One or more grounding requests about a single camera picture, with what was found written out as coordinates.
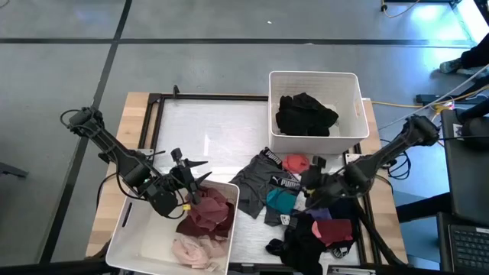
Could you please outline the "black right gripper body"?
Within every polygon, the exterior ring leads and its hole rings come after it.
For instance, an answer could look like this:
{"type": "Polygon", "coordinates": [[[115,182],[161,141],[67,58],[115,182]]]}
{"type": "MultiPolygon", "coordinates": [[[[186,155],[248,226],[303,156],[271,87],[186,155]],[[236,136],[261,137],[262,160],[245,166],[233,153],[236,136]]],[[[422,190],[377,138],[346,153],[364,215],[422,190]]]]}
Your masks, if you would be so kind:
{"type": "Polygon", "coordinates": [[[309,168],[300,174],[306,209],[328,208],[346,195],[341,176],[323,173],[325,165],[326,159],[315,155],[309,168]]]}

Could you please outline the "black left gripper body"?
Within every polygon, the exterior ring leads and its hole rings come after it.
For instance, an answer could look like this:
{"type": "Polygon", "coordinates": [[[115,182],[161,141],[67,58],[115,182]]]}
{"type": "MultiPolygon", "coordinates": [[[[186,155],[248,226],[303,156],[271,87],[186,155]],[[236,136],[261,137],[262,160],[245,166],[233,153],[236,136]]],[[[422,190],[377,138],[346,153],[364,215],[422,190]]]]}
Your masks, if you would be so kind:
{"type": "Polygon", "coordinates": [[[176,164],[170,170],[170,174],[174,176],[187,190],[190,200],[193,204],[200,203],[200,197],[196,195],[194,186],[194,176],[192,175],[191,169],[186,166],[186,159],[183,159],[183,154],[181,150],[177,147],[170,152],[173,162],[176,164]]]}

